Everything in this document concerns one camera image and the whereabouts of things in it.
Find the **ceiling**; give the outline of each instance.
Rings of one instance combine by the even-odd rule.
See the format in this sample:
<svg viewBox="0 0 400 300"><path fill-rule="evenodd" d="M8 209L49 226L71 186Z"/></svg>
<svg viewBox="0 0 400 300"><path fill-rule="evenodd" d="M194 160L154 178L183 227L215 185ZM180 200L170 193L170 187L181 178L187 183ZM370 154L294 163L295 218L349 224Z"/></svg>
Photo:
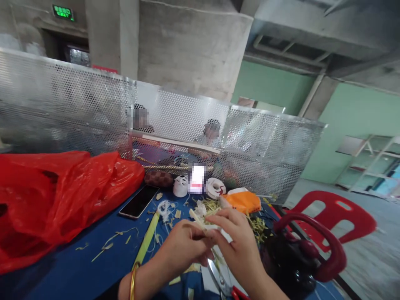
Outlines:
<svg viewBox="0 0 400 300"><path fill-rule="evenodd" d="M245 59L400 94L400 0L258 2Z"/></svg>

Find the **exit sign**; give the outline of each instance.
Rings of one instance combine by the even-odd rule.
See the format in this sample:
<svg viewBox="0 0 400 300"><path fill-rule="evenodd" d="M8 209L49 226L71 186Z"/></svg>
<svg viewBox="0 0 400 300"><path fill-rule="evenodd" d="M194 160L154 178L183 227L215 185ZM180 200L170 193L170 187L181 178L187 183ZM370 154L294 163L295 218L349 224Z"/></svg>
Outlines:
<svg viewBox="0 0 400 300"><path fill-rule="evenodd" d="M70 9L70 8L66 8L66 7L62 7L62 6L53 4L53 13L56 17L75 22L74 14L72 12L72 9Z"/></svg>

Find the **concrete floor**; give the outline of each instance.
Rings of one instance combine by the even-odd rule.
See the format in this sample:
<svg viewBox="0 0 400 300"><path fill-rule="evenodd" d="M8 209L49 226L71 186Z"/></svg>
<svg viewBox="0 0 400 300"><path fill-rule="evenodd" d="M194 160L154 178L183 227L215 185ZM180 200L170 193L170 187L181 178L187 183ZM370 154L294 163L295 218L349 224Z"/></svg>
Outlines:
<svg viewBox="0 0 400 300"><path fill-rule="evenodd" d="M343 245L348 263L340 274L342 278L363 300L400 299L400 203L300 179L285 206L294 207L305 194L314 190L333 192L353 201L368 211L377 222L375 232ZM320 204L312 204L305 213L317 215L324 208ZM352 223L343 222L332 231L340 237L351 230L351 226Z"/></svg>

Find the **gold bangle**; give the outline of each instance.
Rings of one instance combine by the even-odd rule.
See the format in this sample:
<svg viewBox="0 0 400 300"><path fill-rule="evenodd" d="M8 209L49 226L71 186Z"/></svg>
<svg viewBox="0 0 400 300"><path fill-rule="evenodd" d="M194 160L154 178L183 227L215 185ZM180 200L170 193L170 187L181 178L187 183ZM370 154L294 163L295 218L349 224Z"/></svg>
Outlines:
<svg viewBox="0 0 400 300"><path fill-rule="evenodd" d="M134 284L135 284L135 274L136 270L140 267L140 262L135 262L133 265L132 277L130 279L130 300L133 300L133 293L134 293Z"/></svg>

